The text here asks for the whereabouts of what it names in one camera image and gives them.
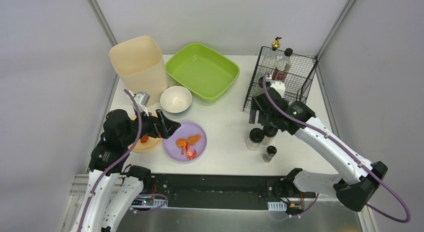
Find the black-cap shaker bottle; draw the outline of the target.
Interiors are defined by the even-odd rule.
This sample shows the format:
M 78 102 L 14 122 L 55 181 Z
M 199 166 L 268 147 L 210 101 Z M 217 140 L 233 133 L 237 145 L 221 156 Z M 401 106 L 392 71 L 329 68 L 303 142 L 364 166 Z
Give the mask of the black-cap shaker bottle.
M 264 139 L 261 142 L 263 145 L 270 145 L 279 131 L 278 128 L 273 126 L 264 126 L 262 130 L 264 132 Z

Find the speckled seasoning shaker bottle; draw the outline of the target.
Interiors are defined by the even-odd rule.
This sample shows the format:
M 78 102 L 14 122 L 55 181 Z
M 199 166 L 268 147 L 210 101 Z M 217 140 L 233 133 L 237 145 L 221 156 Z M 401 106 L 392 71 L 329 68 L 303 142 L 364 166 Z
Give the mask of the speckled seasoning shaker bottle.
M 260 147 L 264 137 L 265 134 L 261 128 L 251 129 L 246 140 L 246 147 L 252 151 L 257 150 Z

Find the clear oil bottle gold spout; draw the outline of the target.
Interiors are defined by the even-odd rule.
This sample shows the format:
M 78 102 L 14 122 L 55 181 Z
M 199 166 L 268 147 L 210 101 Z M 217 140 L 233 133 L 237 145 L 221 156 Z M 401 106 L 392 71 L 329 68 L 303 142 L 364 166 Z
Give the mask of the clear oil bottle gold spout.
M 267 67 L 267 68 L 274 68 L 276 62 L 277 62 L 277 50 L 279 49 L 281 45 L 281 37 L 276 37 L 274 41 L 271 43 L 271 49 L 270 51 L 266 52 L 261 66 Z

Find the dark vinegar bottle red label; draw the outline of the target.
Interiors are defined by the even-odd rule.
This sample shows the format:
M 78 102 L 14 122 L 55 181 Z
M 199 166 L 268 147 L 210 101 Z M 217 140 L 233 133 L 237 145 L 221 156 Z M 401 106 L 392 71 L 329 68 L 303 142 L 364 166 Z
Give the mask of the dark vinegar bottle red label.
M 284 82 L 289 70 L 291 68 L 291 56 L 293 54 L 292 48 L 286 48 L 281 59 L 279 59 L 274 67 L 274 72 L 272 74 L 272 80 L 278 80 Z

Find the white powder shaker bottle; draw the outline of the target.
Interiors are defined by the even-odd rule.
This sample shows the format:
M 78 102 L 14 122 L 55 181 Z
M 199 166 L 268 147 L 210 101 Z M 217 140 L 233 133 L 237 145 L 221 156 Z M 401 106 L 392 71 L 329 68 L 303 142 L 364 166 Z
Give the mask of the white powder shaker bottle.
M 266 81 L 263 76 L 261 76 L 258 80 L 257 85 L 258 85 L 257 93 L 261 94 L 269 87 L 270 83 Z

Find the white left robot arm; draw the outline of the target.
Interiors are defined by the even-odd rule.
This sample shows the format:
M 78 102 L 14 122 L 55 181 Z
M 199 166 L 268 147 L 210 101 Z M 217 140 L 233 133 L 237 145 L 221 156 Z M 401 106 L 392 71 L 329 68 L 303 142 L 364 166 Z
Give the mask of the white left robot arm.
M 91 153 L 87 188 L 72 232 L 116 231 L 133 200 L 143 189 L 152 189 L 150 169 L 131 166 L 117 195 L 110 198 L 137 142 L 143 136 L 168 139 L 181 127 L 160 109 L 155 112 L 156 115 L 137 111 L 134 120 L 122 109 L 106 115 L 103 133 Z

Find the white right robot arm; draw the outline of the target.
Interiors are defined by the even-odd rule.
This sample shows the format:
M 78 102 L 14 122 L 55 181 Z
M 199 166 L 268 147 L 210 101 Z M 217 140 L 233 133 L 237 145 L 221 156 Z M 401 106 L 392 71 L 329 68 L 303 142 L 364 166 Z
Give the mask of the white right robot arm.
M 326 128 L 303 102 L 289 104 L 274 88 L 260 90 L 252 97 L 249 123 L 288 132 L 307 143 L 336 171 L 336 174 L 313 173 L 292 169 L 276 186 L 280 197 L 313 192 L 336 197 L 348 209 L 359 212 L 380 186 L 388 167 L 381 161 L 371 162 L 356 152 L 349 156 L 339 138 Z

